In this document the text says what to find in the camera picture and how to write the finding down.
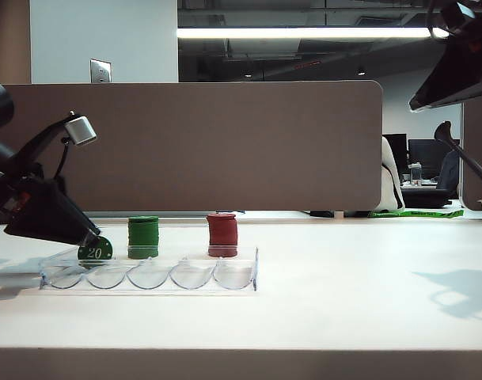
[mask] number 20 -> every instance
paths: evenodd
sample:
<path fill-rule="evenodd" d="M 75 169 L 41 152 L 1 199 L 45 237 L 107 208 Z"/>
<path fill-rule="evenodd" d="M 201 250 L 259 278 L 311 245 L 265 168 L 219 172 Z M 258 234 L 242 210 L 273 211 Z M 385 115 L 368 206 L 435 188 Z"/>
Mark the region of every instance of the number 20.
<path fill-rule="evenodd" d="M 100 259 L 101 258 L 101 248 L 90 248 L 88 253 L 88 259 Z"/>

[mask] poker chip with number 20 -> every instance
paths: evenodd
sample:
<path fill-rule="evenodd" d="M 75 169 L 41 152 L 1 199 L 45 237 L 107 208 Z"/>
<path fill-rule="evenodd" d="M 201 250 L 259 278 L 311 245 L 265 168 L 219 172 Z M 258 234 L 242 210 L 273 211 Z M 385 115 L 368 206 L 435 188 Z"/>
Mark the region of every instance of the poker chip with number 20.
<path fill-rule="evenodd" d="M 112 257 L 112 244 L 103 236 L 98 237 L 98 243 L 80 247 L 79 260 L 109 260 Z"/>

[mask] electrical outlet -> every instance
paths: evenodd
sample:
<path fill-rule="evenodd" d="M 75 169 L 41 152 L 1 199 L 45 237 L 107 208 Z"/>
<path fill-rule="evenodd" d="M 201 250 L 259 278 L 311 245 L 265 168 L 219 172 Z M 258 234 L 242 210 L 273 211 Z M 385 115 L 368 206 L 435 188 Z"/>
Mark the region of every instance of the electrical outlet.
<path fill-rule="evenodd" d="M 91 83 L 110 83 L 111 63 L 100 61 L 99 59 L 91 59 L 89 61 L 89 68 L 91 70 Z"/>

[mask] water bottle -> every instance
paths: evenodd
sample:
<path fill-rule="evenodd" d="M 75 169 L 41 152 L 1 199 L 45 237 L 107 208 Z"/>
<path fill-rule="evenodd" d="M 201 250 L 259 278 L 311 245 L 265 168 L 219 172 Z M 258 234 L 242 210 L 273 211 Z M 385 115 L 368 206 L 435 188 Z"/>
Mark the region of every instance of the water bottle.
<path fill-rule="evenodd" d="M 411 184 L 422 186 L 422 164 L 416 162 L 408 165 Z"/>

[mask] green chip stack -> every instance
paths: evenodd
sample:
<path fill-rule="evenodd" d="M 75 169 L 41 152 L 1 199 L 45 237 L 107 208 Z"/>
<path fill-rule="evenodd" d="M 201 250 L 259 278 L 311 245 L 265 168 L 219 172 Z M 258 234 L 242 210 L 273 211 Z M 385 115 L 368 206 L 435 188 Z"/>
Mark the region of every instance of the green chip stack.
<path fill-rule="evenodd" d="M 146 259 L 158 256 L 158 217 L 135 216 L 128 219 L 128 257 Z"/>

